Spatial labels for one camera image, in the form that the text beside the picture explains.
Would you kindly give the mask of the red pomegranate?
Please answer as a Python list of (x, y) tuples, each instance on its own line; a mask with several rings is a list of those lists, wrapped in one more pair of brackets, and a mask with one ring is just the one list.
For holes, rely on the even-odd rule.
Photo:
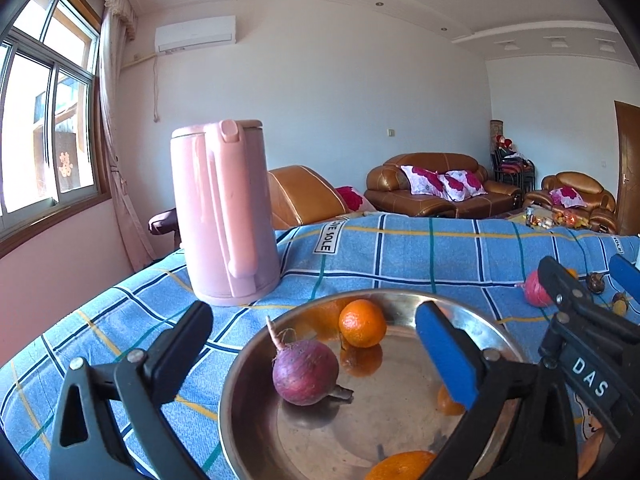
[(545, 308), (553, 304), (553, 300), (539, 281), (537, 270), (533, 270), (527, 274), (526, 279), (518, 283), (516, 287), (521, 289), (524, 299), (532, 307)]

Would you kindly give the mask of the mandarin orange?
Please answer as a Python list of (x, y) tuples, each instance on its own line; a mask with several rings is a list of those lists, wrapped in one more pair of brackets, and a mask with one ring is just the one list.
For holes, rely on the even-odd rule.
[(371, 348), (379, 344), (387, 332), (382, 309), (367, 299), (351, 301), (338, 317), (343, 338), (353, 347)]
[(441, 385), (438, 389), (437, 409), (446, 416), (460, 416), (465, 413), (465, 406), (450, 396), (445, 385)]

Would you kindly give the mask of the purple red onion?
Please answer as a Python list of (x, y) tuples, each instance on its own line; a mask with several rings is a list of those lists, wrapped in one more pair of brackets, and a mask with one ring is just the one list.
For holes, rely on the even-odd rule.
[(330, 398), (352, 402), (354, 392), (337, 383), (340, 364), (334, 352), (314, 339), (285, 344), (269, 316), (266, 327), (276, 348), (272, 361), (272, 382), (278, 395), (295, 406), (311, 406)]

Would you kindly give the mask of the small yellow-green fruit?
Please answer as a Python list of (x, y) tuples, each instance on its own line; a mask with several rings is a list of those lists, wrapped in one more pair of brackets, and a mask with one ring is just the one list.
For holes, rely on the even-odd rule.
[(628, 304), (623, 299), (614, 300), (612, 303), (612, 311), (619, 316), (625, 316), (628, 310)]

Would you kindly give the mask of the cluttered coffee table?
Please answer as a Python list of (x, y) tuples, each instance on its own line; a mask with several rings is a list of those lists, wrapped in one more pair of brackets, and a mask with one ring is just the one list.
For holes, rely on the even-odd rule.
[(548, 209), (543, 206), (529, 205), (519, 210), (510, 211), (503, 219), (524, 224), (530, 228), (550, 230), (557, 226), (572, 230), (588, 230), (590, 223), (573, 209)]

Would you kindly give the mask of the steel round bowl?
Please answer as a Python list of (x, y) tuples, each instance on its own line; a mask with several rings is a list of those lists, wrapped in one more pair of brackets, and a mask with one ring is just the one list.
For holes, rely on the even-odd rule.
[[(387, 332), (371, 350), (344, 347), (341, 310), (366, 298), (384, 312)], [(299, 408), (274, 390), (276, 348), (261, 328), (229, 370), (219, 404), (224, 457), (240, 479), (362, 479), (388, 456), (439, 452), (459, 417), (438, 407), (438, 371), (416, 334), (414, 311), (434, 302), (478, 348), (523, 361), (515, 341), (490, 318), (450, 299), (401, 289), (355, 290), (296, 307), (274, 321), (285, 342), (320, 339), (340, 363), (337, 382), (349, 402), (326, 399)]]

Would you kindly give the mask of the stacked chairs with clothes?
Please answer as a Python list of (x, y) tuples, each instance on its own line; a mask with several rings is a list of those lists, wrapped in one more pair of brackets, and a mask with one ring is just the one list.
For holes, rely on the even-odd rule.
[(533, 191), (536, 174), (534, 163), (518, 152), (512, 141), (502, 134), (495, 138), (491, 161), (498, 182), (517, 186), (523, 193)]

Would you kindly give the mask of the brown wooden door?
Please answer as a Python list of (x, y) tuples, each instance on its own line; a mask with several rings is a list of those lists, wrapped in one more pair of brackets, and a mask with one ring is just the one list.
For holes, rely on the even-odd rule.
[(615, 101), (618, 131), (617, 219), (618, 232), (639, 233), (640, 214), (640, 110), (638, 106)]

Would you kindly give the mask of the tall patterned vase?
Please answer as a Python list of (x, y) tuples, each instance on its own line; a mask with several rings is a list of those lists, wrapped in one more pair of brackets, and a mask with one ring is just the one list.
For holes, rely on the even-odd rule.
[(503, 144), (503, 121), (499, 119), (491, 119), (489, 122), (489, 141), (490, 150), (494, 152)]

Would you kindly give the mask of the floral pillow left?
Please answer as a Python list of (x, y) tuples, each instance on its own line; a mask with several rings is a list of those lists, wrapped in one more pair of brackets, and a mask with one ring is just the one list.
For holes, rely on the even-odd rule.
[(428, 195), (441, 200), (449, 200), (446, 188), (437, 172), (418, 166), (401, 166), (400, 169), (409, 182), (412, 195)]

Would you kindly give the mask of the pink electric kettle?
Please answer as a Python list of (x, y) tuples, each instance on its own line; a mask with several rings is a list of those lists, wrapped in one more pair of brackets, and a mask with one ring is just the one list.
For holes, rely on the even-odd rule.
[(172, 183), (195, 296), (250, 304), (280, 281), (262, 123), (225, 119), (175, 130)]

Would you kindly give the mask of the brown leather three-seat sofa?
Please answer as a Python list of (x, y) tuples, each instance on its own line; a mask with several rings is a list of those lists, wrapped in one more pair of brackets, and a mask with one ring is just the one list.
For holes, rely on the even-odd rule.
[(410, 217), (485, 219), (518, 208), (522, 192), (500, 183), (469, 155), (397, 155), (367, 176), (367, 200), (376, 209)]

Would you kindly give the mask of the red floral cushion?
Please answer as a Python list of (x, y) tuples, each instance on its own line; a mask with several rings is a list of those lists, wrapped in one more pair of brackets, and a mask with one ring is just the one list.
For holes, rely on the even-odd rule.
[(341, 196), (341, 199), (344, 200), (346, 206), (351, 212), (376, 211), (375, 206), (367, 200), (367, 197), (358, 192), (356, 188), (353, 188), (352, 186), (340, 186), (339, 188), (336, 188), (335, 191), (339, 196)]

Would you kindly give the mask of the window with wooden frame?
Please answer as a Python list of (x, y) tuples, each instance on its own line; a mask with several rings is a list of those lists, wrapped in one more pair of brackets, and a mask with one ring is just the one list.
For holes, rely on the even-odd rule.
[(99, 13), (29, 0), (1, 41), (1, 253), (108, 200)]

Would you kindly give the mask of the white wall air conditioner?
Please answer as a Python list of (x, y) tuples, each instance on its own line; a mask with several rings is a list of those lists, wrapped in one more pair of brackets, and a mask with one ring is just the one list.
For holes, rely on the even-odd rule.
[(234, 44), (236, 17), (234, 15), (200, 18), (157, 27), (154, 47), (158, 54)]

